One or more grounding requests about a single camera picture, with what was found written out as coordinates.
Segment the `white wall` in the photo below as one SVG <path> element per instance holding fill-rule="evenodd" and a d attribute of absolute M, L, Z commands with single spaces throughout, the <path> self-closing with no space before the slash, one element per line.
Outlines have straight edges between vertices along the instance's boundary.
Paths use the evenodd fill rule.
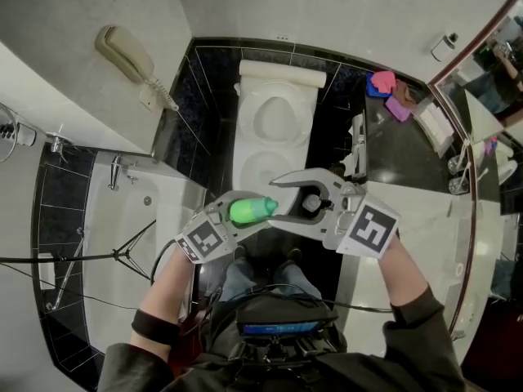
<path fill-rule="evenodd" d="M 29 257 L 34 187 L 44 139 L 40 134 L 33 147 L 17 146 L 13 155 L 0 164 L 3 256 Z M 18 268 L 31 272 L 30 265 Z M 31 279 L 0 266 L 0 309 L 0 390 L 81 391 L 52 364 Z"/>
<path fill-rule="evenodd" d="M 0 0 L 0 40 L 30 68 L 118 134 L 150 152 L 161 109 L 94 48 L 102 26 L 127 27 L 169 88 L 190 41 L 180 0 Z"/>
<path fill-rule="evenodd" d="M 57 91 L 0 42 L 0 102 L 76 145 L 144 152 Z"/>
<path fill-rule="evenodd" d="M 506 0 L 181 0 L 195 37 L 274 39 L 340 51 L 428 82 L 444 33 L 460 51 Z"/>

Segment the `shoe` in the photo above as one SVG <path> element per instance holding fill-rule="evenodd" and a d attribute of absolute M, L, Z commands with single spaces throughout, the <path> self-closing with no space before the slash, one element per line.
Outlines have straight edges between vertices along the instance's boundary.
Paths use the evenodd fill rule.
<path fill-rule="evenodd" d="M 287 260 L 294 261 L 295 264 L 299 265 L 302 261 L 302 250 L 298 247 L 291 249 L 287 254 L 285 254 Z"/>
<path fill-rule="evenodd" d="M 239 258 L 247 258 L 247 248 L 243 244 L 238 244 L 238 247 L 236 247 L 233 256 L 235 260 L 238 260 Z"/>

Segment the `jeans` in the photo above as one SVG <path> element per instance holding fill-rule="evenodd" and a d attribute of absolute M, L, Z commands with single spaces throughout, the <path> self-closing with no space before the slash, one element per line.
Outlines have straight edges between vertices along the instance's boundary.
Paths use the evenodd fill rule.
<path fill-rule="evenodd" d="M 484 73 L 465 84 L 464 88 L 469 90 L 492 114 L 503 112 L 508 107 L 498 93 L 492 73 Z"/>
<path fill-rule="evenodd" d="M 256 283 L 253 281 L 253 275 L 254 269 L 245 257 L 241 257 L 230 263 L 227 269 L 226 281 L 223 284 L 220 302 L 227 302 L 233 298 L 239 299 L 245 293 L 252 291 L 256 286 Z M 294 264 L 293 261 L 286 261 L 276 269 L 273 279 L 275 284 L 294 284 L 309 295 L 321 299 L 320 291 L 307 280 L 302 269 Z M 302 290 L 290 286 L 277 287 L 273 292 L 285 296 L 303 294 Z"/>

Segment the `hand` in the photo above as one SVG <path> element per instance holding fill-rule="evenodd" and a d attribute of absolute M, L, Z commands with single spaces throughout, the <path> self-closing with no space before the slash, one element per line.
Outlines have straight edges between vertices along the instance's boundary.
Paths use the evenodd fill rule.
<path fill-rule="evenodd" d="M 494 45 L 494 47 L 492 48 L 492 53 L 499 60 L 504 60 L 505 59 L 505 53 L 503 52 L 503 50 L 501 49 L 499 44 Z"/>

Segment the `bathtub faucet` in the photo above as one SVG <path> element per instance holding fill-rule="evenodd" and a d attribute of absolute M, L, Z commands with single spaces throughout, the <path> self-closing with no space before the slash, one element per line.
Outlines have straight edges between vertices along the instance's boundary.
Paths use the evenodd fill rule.
<path fill-rule="evenodd" d="M 109 187 L 111 190 L 118 190 L 118 186 L 117 186 L 117 183 L 118 183 L 118 175 L 120 174 L 120 169 L 123 167 L 123 162 L 124 158 L 121 154 L 117 154 L 114 158 L 113 158 L 113 162 L 111 163 L 111 182 L 110 184 L 107 186 Z M 129 163 L 129 166 L 136 166 L 138 164 L 138 162 L 135 162 L 135 163 Z"/>

